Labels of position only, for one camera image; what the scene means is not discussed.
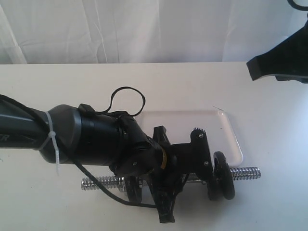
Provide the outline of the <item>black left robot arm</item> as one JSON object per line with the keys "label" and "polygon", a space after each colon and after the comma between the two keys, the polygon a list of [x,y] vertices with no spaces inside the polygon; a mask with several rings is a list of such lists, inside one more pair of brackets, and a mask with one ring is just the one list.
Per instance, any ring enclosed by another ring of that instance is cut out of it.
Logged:
{"label": "black left robot arm", "polygon": [[87,165],[107,166],[124,181],[128,200],[111,196],[124,205],[146,207],[141,196],[145,181],[159,221],[175,221],[175,201],[188,176],[181,158],[190,146],[172,145],[163,126],[149,137],[126,111],[97,112],[86,104],[62,104],[44,112],[2,95],[0,146],[36,150],[52,164],[73,164],[111,195],[106,184],[86,169]]}

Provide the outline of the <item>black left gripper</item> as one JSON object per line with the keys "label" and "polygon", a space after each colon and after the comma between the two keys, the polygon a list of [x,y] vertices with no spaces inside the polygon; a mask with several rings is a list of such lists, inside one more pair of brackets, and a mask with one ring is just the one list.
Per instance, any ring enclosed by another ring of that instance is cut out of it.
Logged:
{"label": "black left gripper", "polygon": [[154,128],[150,137],[145,134],[144,178],[146,179],[160,223],[174,223],[177,196],[189,175],[184,157],[190,152],[188,143],[171,144],[164,126]]}

